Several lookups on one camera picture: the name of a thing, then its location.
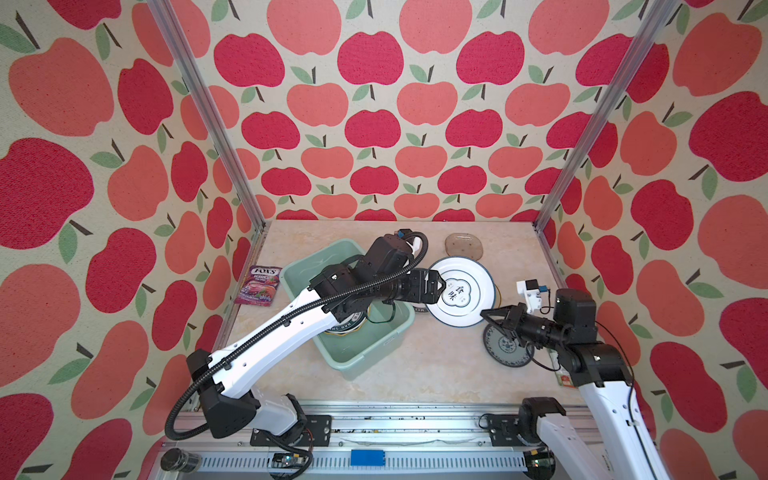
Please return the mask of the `mint green plastic bin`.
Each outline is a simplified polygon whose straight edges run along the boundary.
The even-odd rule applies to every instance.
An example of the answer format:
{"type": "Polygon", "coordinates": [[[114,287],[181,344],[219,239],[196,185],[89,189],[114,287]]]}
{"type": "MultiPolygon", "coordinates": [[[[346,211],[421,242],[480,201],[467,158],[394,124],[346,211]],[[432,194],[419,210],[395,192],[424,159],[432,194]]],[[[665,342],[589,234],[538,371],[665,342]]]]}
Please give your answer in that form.
{"type": "MultiPolygon", "coordinates": [[[[352,239],[335,241],[285,266],[280,273],[280,284],[288,297],[294,299],[324,267],[364,253],[352,239]]],[[[342,336],[321,333],[312,342],[330,368],[352,381],[402,345],[414,320],[414,308],[408,303],[386,305],[375,301],[356,330],[342,336]]]]}

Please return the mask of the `large green rim lettered plate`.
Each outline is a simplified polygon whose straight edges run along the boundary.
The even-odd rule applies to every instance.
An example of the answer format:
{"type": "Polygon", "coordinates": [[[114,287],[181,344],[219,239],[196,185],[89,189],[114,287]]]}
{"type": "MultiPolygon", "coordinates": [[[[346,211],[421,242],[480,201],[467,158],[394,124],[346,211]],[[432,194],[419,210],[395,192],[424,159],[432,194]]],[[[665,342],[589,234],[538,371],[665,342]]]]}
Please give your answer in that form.
{"type": "Polygon", "coordinates": [[[326,334],[331,335],[339,335],[344,336],[349,333],[354,332],[356,329],[358,329],[362,323],[366,320],[366,314],[363,312],[356,312],[350,316],[348,316],[346,319],[344,319],[341,323],[339,323],[336,326],[333,326],[325,331],[326,334]]]}

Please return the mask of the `white plate black flower emblem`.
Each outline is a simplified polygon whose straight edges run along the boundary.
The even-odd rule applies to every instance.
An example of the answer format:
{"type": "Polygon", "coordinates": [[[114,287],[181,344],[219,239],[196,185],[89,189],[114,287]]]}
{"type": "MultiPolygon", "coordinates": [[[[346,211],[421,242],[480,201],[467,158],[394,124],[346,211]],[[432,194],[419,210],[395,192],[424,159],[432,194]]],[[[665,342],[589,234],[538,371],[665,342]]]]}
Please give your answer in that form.
{"type": "Polygon", "coordinates": [[[496,285],[488,270],[466,257],[446,257],[435,262],[445,289],[435,304],[427,304],[429,313],[439,322],[454,328],[468,328],[483,322],[481,312],[499,300],[496,285]]]}

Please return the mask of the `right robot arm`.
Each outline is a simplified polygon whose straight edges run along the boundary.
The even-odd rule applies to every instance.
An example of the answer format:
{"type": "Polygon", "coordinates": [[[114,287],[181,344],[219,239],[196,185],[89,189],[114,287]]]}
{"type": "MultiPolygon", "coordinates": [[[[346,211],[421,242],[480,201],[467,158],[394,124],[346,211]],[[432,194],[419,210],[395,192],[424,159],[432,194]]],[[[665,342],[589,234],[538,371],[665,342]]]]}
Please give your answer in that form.
{"type": "Polygon", "coordinates": [[[606,457],[576,433],[565,408],[552,397],[524,399],[517,415],[520,440],[543,446],[573,479],[666,479],[669,474],[642,418],[634,374],[622,353],[598,340],[597,307],[580,290],[560,289],[547,319],[523,304],[486,309],[481,316],[524,346],[556,351],[558,362],[586,402],[606,457]]]}

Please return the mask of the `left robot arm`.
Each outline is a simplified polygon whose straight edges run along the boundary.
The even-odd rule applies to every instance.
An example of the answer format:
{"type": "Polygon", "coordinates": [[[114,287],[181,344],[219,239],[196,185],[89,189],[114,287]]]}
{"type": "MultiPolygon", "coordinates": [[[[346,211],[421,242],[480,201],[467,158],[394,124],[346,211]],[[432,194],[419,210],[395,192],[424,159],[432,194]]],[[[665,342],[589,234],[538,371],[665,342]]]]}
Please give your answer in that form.
{"type": "Polygon", "coordinates": [[[255,429],[286,443],[301,436],[306,415],[291,394],[260,393],[258,380],[317,335],[364,315],[375,301],[434,304],[445,289],[440,274],[420,267],[428,239],[409,229],[377,238],[369,250],[323,267],[281,312],[241,340],[213,353],[198,350],[187,359],[192,384],[178,401],[199,396],[205,422],[178,432],[169,414],[165,434],[174,440],[210,432],[216,439],[255,429]]]}

